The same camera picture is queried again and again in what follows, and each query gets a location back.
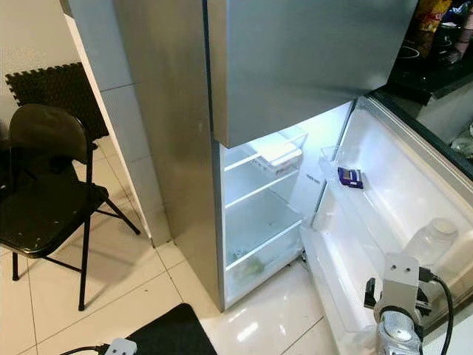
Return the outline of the clear plastic jar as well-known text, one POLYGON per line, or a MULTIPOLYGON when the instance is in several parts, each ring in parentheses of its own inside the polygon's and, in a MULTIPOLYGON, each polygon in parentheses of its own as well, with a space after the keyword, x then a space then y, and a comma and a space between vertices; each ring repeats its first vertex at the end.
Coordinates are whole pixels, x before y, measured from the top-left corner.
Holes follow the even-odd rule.
POLYGON ((452 247, 457 237, 458 228, 451 220, 445 217, 433 217, 429 223, 415 232, 404 251, 414 257, 420 266, 432 269, 452 247))

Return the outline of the black folding chair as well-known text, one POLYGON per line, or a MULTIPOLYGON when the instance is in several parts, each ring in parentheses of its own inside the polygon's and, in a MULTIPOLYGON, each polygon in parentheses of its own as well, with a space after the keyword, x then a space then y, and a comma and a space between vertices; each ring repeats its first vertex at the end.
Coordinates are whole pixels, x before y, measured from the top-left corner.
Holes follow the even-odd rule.
POLYGON ((66 109, 26 104, 11 115, 7 133, 9 169, 1 189, 0 243, 13 252, 11 278, 19 280, 19 257, 44 258, 80 274, 78 310, 86 307, 91 219, 95 213, 139 228, 112 202, 108 189, 92 180, 97 149, 80 118, 66 109), (82 229, 81 264, 51 257, 82 229))

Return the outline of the dark blue packet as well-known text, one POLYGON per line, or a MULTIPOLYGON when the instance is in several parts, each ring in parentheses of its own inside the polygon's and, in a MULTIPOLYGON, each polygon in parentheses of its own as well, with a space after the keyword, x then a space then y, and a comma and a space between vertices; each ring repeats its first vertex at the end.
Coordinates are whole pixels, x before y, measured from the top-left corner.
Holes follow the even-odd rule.
POLYGON ((345 169, 339 166, 336 172, 342 186, 364 189, 364 173, 360 169, 345 169))

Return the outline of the large black floor mat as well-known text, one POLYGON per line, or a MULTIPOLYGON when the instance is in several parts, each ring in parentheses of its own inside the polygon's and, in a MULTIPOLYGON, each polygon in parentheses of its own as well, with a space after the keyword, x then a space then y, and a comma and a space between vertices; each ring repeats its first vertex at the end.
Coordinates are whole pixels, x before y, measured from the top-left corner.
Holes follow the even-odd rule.
POLYGON ((127 339, 137 345, 135 355, 217 355, 188 303, 176 305, 127 339))

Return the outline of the black foam puzzle mat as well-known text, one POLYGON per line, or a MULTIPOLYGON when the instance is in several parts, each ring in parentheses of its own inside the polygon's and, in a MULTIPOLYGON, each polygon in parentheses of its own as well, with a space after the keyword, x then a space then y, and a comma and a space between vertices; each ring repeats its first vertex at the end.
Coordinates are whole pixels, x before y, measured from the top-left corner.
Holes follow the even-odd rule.
POLYGON ((65 109, 84 123, 92 139, 109 135, 81 62, 6 74, 4 81, 18 105, 41 104, 65 109))

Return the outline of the orange snack bag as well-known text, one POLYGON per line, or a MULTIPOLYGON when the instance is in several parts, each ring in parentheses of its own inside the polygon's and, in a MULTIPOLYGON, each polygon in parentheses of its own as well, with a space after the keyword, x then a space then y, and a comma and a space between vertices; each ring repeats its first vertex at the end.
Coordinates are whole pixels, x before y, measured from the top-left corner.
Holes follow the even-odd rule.
POLYGON ((452 6, 452 0, 417 0, 408 35, 435 33, 450 6, 452 6))

